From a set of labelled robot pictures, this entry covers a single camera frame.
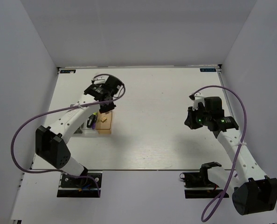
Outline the purple cap black highlighter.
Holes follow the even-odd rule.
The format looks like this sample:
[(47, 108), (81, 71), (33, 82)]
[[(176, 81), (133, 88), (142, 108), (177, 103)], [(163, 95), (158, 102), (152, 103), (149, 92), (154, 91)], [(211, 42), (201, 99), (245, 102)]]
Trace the purple cap black highlighter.
[(90, 129), (92, 129), (92, 130), (96, 129), (96, 121), (91, 123)]

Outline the green cap black highlighter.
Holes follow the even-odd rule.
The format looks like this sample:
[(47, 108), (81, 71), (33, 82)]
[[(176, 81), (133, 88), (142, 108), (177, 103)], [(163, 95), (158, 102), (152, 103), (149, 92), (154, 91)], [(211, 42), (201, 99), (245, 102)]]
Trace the green cap black highlighter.
[(86, 127), (87, 128), (91, 128), (92, 127), (92, 123), (94, 122), (94, 119), (95, 119), (95, 116), (94, 115), (91, 115), (88, 120), (87, 120), (87, 124), (86, 124)]

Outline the yellow cap black highlighter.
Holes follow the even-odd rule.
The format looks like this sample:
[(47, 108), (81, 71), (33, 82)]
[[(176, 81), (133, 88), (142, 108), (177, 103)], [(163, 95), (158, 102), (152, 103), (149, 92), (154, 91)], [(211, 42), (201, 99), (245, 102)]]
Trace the yellow cap black highlighter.
[(93, 113), (90, 117), (90, 121), (92, 124), (94, 124), (97, 120), (97, 113)]

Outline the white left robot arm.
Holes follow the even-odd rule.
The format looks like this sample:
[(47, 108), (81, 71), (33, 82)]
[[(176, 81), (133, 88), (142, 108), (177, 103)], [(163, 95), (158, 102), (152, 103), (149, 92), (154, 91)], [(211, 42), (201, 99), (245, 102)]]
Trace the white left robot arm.
[(75, 131), (95, 112), (112, 111), (115, 96), (125, 84), (110, 74), (96, 75), (79, 100), (51, 125), (40, 126), (35, 132), (35, 153), (54, 168), (72, 176), (77, 186), (87, 183), (87, 168), (78, 163), (68, 149)]

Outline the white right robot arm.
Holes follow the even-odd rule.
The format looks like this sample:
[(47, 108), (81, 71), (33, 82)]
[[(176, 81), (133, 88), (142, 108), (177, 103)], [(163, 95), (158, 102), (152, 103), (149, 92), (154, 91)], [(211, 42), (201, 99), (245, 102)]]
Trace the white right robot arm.
[(185, 125), (190, 129), (206, 126), (223, 146), (235, 166), (237, 177), (226, 186), (228, 173), (218, 162), (202, 164), (200, 182), (225, 189), (240, 215), (274, 210), (277, 202), (277, 178), (269, 178), (259, 167), (245, 143), (235, 119), (225, 116), (220, 97), (190, 96), (193, 106), (187, 110)]

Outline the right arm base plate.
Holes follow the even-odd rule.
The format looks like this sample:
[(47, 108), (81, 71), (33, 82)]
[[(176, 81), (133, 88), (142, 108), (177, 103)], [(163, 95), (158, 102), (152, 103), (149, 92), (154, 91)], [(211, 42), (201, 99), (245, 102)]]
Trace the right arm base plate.
[(184, 183), (186, 199), (213, 199), (222, 189), (212, 182), (204, 182), (199, 172), (182, 172), (179, 179)]

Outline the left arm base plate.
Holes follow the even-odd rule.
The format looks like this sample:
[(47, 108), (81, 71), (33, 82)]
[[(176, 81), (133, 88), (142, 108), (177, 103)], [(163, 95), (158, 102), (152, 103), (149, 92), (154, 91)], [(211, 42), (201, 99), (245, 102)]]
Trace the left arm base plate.
[(72, 178), (62, 174), (57, 190), (58, 198), (99, 198), (102, 172), (89, 172), (86, 178)]

